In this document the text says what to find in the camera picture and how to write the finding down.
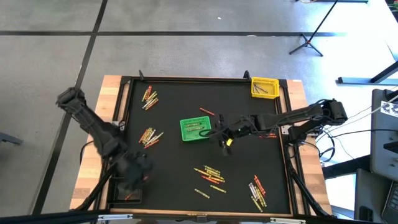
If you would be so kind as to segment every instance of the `concrete floor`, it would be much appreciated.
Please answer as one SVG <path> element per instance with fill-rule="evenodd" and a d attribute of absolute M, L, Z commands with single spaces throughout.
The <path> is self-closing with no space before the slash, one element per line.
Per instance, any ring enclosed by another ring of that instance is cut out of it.
<path fill-rule="evenodd" d="M 103 75 L 137 75 L 141 69 L 147 76 L 241 77 L 249 70 L 257 77 L 301 79 L 308 102 L 336 98 L 353 115 L 370 106 L 375 87 L 338 86 L 335 79 L 372 77 L 394 62 L 383 36 L 372 32 L 378 26 L 371 6 L 378 1 L 335 7 L 321 31 L 349 35 L 314 38 L 324 57 L 312 49 L 289 55 L 302 43 L 299 37 L 97 37 L 82 89 L 94 108 Z M 101 0 L 3 0 L 0 30 L 91 31 L 100 5 Z M 330 6 L 294 0 L 109 0 L 100 30 L 311 32 Z M 29 213 L 63 114 L 55 99 L 74 85 L 88 39 L 0 36 L 0 131 L 24 140 L 21 146 L 0 144 L 0 216 Z M 336 133 L 368 127 L 366 118 Z M 352 156 L 369 153 L 369 133 L 344 137 Z M 44 212 L 68 210 L 86 139 L 72 121 Z M 338 146 L 334 160 L 348 159 Z M 329 190 L 331 201 L 335 194 Z"/>

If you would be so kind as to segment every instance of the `desk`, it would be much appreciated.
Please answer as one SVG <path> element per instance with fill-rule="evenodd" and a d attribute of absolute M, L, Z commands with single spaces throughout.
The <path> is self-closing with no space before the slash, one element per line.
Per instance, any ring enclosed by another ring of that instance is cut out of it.
<path fill-rule="evenodd" d="M 111 121 L 113 118 L 121 79 L 122 76 L 116 75 L 107 75 L 104 77 L 95 112 L 105 121 Z M 292 110 L 307 106 L 302 82 L 300 80 L 287 80 L 287 85 Z M 281 94 L 280 100 L 282 111 L 285 111 L 285 96 L 283 94 Z M 119 119 L 121 119 L 122 113 L 124 111 L 123 106 L 124 104 L 122 103 L 119 110 Z M 312 138 L 308 138 L 307 141 L 315 143 L 314 139 Z M 318 158 L 318 152 L 310 146 L 301 146 L 300 155 L 305 183 L 309 191 L 311 191 L 315 200 L 323 207 L 323 209 L 328 213 L 331 213 L 331 208 L 326 193 L 325 180 L 323 178 L 322 168 Z M 70 208 L 75 208 L 84 201 L 85 197 L 88 196 L 88 194 L 97 184 L 100 172 L 101 159 L 97 155 L 96 148 L 93 145 L 89 145 L 86 147 L 85 153 L 83 155 L 83 160 L 80 166 L 76 186 L 73 191 Z M 103 192 L 106 192 L 107 188 L 108 186 L 106 185 Z M 302 197 L 297 186 L 295 186 L 295 193 L 298 202 L 298 212 L 303 213 Z M 105 207 L 105 200 L 106 194 L 103 194 L 101 197 L 100 208 Z"/>

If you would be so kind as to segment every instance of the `green basket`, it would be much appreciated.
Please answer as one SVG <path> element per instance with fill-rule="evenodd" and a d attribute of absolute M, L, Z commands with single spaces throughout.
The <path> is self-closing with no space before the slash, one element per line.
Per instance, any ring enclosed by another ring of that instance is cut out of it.
<path fill-rule="evenodd" d="M 183 119 L 180 121 L 180 126 L 183 141 L 206 139 L 208 137 L 200 136 L 199 132 L 211 129 L 210 118 L 208 116 Z"/>

